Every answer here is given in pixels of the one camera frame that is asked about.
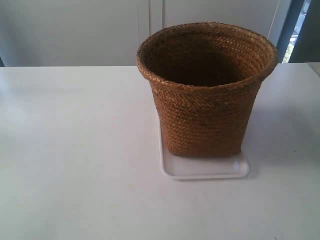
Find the brown woven wicker basket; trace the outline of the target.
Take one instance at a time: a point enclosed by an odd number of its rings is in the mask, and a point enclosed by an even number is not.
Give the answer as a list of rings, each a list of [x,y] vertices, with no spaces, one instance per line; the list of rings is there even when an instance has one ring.
[[[163,28],[136,54],[168,150],[196,158],[241,151],[256,96],[277,64],[265,36],[214,21]]]

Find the white rectangular plastic tray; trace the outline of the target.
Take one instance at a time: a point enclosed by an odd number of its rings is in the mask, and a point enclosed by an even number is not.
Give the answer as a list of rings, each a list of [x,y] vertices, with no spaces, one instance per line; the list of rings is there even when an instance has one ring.
[[[176,181],[239,179],[246,177],[251,166],[241,151],[231,157],[183,157],[173,155],[164,141],[160,120],[158,123],[160,167],[162,173]]]

